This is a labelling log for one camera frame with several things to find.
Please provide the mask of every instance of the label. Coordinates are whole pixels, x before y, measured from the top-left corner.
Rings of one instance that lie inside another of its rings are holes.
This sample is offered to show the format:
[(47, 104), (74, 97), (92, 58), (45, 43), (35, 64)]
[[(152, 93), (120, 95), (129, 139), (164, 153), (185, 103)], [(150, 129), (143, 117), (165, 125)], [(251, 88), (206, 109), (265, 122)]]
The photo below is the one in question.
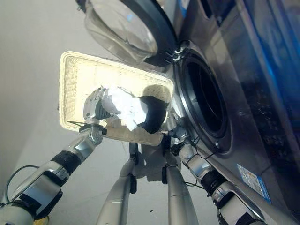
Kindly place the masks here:
[(243, 166), (237, 164), (240, 175), (249, 187), (251, 187), (254, 191), (259, 193), (265, 200), (271, 203), (267, 188), (263, 182), (263, 179), (259, 176), (256, 176), (254, 173), (250, 172)]

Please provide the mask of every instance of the gray floor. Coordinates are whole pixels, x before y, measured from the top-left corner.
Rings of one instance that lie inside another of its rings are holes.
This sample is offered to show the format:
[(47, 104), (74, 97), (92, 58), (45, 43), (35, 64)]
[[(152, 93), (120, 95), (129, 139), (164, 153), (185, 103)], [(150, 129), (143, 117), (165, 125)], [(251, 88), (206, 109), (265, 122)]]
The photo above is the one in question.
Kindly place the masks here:
[[(0, 193), (16, 168), (43, 164), (77, 137), (59, 125), (60, 55), (76, 51), (111, 57), (87, 34), (84, 15), (76, 8), (74, 0), (0, 3)], [(167, 186), (155, 181), (161, 161), (155, 164), (153, 149), (143, 152), (151, 160), (138, 179), (138, 192), (130, 196), (128, 224), (167, 224)], [(128, 143), (104, 139), (63, 187), (50, 223), (94, 224), (127, 158)], [(28, 173), (18, 175), (12, 189)], [(182, 174), (194, 182), (187, 169)], [(195, 187), (190, 193), (201, 224), (218, 224), (206, 193)]]

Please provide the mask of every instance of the white plastic basket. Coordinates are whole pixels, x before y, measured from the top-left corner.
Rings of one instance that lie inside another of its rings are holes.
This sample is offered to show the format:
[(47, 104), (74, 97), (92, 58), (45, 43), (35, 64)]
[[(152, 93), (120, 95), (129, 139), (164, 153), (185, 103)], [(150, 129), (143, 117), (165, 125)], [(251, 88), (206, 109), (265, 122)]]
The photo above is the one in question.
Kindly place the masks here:
[[(65, 52), (60, 58), (60, 124), (62, 127), (78, 131), (79, 127), (68, 121), (84, 122), (83, 105), (85, 99), (101, 86), (122, 87), (135, 97), (155, 96), (170, 103), (174, 84), (161, 75), (146, 72), (125, 64), (77, 52)], [(142, 127), (129, 131), (122, 120), (100, 124), (107, 129), (105, 137), (159, 145), (161, 134), (149, 134)]]

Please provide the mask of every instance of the blue sticker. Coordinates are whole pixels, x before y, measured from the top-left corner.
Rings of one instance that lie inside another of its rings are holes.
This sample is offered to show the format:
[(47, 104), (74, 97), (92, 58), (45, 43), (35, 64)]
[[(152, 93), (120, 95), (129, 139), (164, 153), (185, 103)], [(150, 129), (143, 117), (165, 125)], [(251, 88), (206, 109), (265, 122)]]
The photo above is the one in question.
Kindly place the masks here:
[(251, 187), (254, 191), (259, 193), (265, 200), (267, 200), (269, 203), (271, 203), (271, 199), (269, 197), (267, 188), (263, 182), (263, 179), (254, 173), (250, 172), (243, 166), (237, 164), (238, 170), (240, 172), (240, 175), (242, 177), (242, 180), (244, 183), (246, 183), (249, 187)]
[(178, 0), (179, 8), (183, 18), (187, 15), (187, 8), (190, 0)]

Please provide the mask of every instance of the door glass window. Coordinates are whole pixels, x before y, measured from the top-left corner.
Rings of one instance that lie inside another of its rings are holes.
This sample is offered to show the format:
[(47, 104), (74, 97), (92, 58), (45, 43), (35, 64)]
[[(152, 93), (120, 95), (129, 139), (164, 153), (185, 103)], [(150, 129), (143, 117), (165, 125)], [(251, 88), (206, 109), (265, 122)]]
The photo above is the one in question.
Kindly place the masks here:
[(85, 26), (94, 39), (121, 60), (138, 64), (157, 53), (144, 22), (119, 0), (90, 0)]

